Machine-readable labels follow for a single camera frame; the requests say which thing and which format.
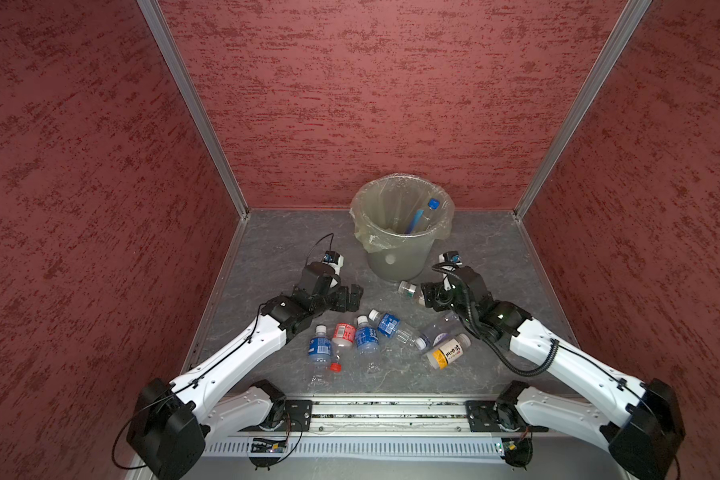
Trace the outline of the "clear bottle white label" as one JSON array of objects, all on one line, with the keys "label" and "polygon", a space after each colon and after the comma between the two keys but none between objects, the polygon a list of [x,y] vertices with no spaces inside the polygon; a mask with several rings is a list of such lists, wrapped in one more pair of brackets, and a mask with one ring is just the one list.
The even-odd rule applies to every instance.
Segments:
[{"label": "clear bottle white label", "polygon": [[411,299],[413,302],[421,306],[426,305],[423,291],[419,285],[407,281],[401,281],[398,285],[397,291],[401,296]]}]

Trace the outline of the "red label bottle red cap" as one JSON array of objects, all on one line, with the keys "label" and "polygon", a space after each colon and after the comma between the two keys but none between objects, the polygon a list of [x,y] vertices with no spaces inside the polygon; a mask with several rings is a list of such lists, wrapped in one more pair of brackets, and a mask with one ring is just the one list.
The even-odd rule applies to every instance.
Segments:
[{"label": "red label bottle red cap", "polygon": [[333,373],[340,373],[347,355],[351,352],[355,343],[356,320],[352,312],[345,312],[339,315],[331,338],[332,362],[330,370]]}]

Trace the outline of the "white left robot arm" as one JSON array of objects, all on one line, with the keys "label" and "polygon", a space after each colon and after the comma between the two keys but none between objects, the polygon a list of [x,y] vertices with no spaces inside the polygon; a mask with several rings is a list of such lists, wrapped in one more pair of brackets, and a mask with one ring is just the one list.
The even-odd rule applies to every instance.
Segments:
[{"label": "white left robot arm", "polygon": [[180,479],[222,435],[280,425],[285,396],[271,383],[260,381],[233,398],[226,395],[323,313],[358,310],[363,289],[342,283],[343,263],[342,255],[327,251],[303,267],[290,294],[261,304],[246,329],[207,360],[170,382],[155,378],[142,388],[119,435],[145,468],[158,479]]}]

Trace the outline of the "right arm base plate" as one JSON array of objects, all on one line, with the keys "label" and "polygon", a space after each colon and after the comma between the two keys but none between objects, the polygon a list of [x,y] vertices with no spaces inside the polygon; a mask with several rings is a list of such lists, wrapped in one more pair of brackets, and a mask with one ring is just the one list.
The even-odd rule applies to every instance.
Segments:
[{"label": "right arm base plate", "polygon": [[515,406],[489,400],[468,400],[465,402],[466,418],[473,433],[531,433],[548,432],[543,426],[526,422]]}]

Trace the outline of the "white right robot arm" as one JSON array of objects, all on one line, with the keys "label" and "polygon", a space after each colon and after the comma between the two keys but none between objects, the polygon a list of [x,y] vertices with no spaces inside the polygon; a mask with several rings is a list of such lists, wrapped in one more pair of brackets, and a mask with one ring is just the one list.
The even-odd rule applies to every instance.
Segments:
[{"label": "white right robot arm", "polygon": [[637,479],[663,479],[680,468],[685,438],[679,399],[659,379],[643,381],[583,352],[528,311],[498,301],[473,269],[452,261],[424,283],[424,303],[449,310],[517,380],[495,401],[498,423],[513,431],[546,427],[607,451]]}]

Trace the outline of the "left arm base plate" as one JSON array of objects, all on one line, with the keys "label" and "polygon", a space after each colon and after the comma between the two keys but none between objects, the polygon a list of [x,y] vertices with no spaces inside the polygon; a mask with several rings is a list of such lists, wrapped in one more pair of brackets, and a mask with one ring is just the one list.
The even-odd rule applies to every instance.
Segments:
[{"label": "left arm base plate", "polygon": [[276,402],[264,421],[253,427],[260,432],[297,433],[310,430],[314,402],[312,400],[286,399]]}]

